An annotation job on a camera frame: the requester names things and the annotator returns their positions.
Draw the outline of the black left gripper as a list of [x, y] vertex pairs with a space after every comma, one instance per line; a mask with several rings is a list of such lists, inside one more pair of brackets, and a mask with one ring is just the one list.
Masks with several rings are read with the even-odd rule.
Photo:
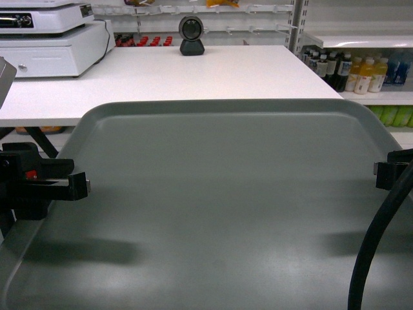
[[34, 143], [1, 149], [1, 210], [18, 220], [42, 220], [52, 200], [77, 201], [91, 191], [84, 172], [71, 174], [71, 159], [43, 158]]

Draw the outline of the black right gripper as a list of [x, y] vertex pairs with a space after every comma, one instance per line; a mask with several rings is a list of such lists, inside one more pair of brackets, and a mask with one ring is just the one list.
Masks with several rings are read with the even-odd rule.
[[413, 159], [412, 149], [394, 150], [387, 155], [387, 162], [374, 164], [376, 188], [389, 191]]

